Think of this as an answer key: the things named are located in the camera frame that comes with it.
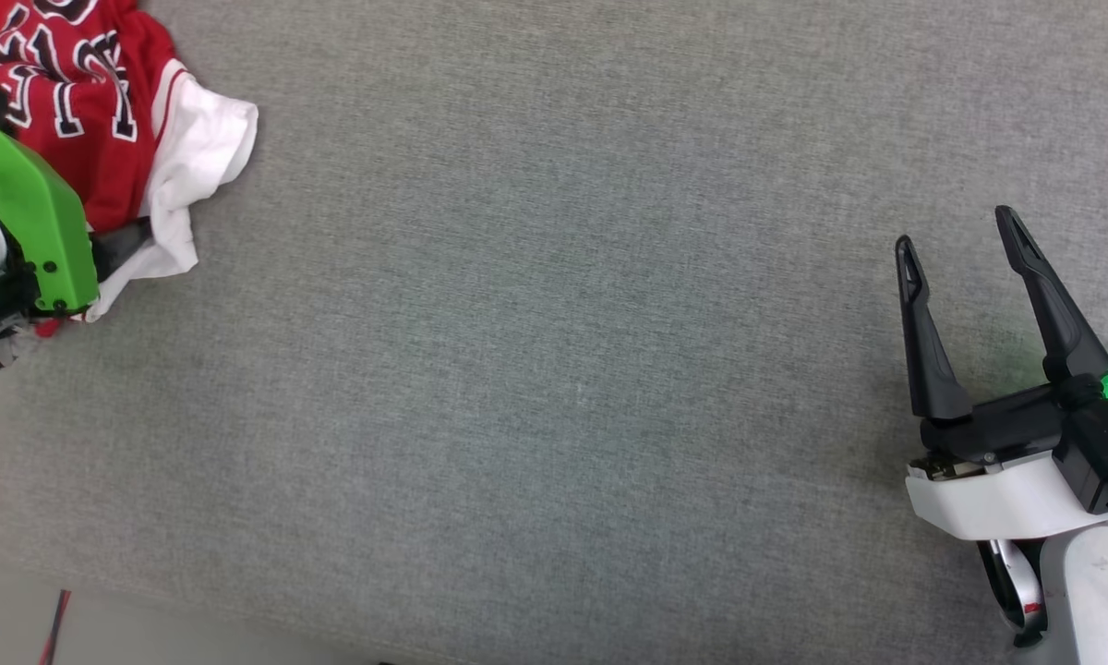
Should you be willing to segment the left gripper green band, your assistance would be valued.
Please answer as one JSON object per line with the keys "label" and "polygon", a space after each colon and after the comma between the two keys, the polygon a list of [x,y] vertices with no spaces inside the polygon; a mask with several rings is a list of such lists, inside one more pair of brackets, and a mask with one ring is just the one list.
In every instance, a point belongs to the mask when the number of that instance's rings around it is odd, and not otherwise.
{"label": "left gripper green band", "polygon": [[152,241],[148,216],[90,232],[74,190],[47,161],[0,131],[0,231],[8,256],[0,284],[19,308],[78,315],[98,300],[99,282]]}

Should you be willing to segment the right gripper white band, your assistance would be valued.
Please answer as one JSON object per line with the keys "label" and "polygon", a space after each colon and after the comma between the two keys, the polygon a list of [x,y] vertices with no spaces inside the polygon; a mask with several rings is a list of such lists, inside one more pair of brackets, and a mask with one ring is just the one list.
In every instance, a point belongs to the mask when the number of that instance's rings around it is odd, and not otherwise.
{"label": "right gripper white band", "polygon": [[994,208],[1010,270],[1030,296],[1050,383],[973,405],[929,308],[909,236],[895,244],[912,413],[925,456],[909,463],[914,513],[962,540],[1032,540],[1108,521],[1108,352],[1018,212]]}

